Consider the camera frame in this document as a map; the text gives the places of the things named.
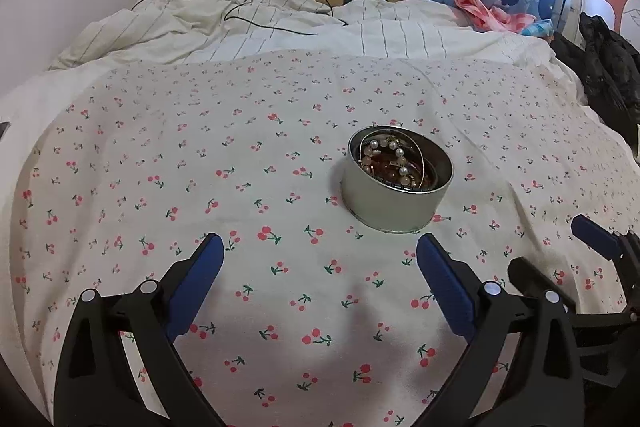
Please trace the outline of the round silver metal tin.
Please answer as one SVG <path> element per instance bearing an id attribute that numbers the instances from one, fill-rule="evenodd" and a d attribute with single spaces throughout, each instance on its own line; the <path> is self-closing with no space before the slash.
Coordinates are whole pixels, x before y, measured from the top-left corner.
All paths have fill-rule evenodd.
<path id="1" fill-rule="evenodd" d="M 348 142 L 341 190 L 364 225 L 404 234 L 432 221 L 452 179 L 454 165 L 435 142 L 401 127 L 370 126 Z"/>

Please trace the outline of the silver wire bangle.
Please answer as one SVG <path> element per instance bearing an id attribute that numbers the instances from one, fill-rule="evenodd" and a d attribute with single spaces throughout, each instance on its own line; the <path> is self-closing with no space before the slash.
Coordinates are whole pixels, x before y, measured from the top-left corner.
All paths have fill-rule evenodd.
<path id="1" fill-rule="evenodd" d="M 435 167 L 405 131 L 367 131 L 356 145 L 355 159 L 370 178 L 400 191 L 427 192 L 438 182 Z"/>

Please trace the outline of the black jacket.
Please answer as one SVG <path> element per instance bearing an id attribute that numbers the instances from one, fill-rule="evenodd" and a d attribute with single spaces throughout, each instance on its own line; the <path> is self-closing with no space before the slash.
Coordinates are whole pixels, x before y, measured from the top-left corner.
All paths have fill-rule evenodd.
<path id="1" fill-rule="evenodd" d="M 580 48 L 556 32 L 551 49 L 582 83 L 588 105 L 619 134 L 639 127 L 639 51 L 599 15 L 580 14 Z"/>

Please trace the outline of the pink checked cloth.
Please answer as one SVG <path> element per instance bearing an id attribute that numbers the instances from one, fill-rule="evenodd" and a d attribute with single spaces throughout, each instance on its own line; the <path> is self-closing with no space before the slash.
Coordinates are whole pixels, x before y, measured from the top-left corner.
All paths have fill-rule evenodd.
<path id="1" fill-rule="evenodd" d="M 530 14 L 509 14 L 492 6 L 488 8 L 482 0 L 454 0 L 456 7 L 465 12 L 472 25 L 478 31 L 509 31 L 519 34 L 523 29 L 536 22 Z"/>

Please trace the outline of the cherry print white bedsheet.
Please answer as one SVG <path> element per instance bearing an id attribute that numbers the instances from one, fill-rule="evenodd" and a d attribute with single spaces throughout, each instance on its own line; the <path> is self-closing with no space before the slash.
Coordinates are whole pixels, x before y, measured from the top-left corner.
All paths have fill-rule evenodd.
<path id="1" fill-rule="evenodd" d="M 347 144 L 397 124 L 454 179 L 428 228 L 483 280 L 532 260 L 586 312 L 614 311 L 611 265 L 578 213 L 639 225 L 639 170 L 550 66 L 273 52 L 231 62 L 105 62 L 3 99 L 4 349 L 46 412 L 63 334 L 88 287 L 128 293 L 205 234 L 224 266 L 177 348 L 233 426 L 408 426 L 461 355 L 416 267 L 418 233 L 345 207 Z"/>

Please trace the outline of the cream striped duvet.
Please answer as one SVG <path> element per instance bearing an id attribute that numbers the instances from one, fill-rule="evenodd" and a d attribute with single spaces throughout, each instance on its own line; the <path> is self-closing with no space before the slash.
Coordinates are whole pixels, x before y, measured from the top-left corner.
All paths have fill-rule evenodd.
<path id="1" fill-rule="evenodd" d="M 335 8 L 314 0 L 139 0 L 89 24 L 50 67 L 182 65 L 281 50 L 431 61 L 469 57 L 544 68 L 567 82 L 576 98 L 584 96 L 577 75 L 544 40 L 479 32 L 461 10 L 430 0 L 354 0 Z"/>

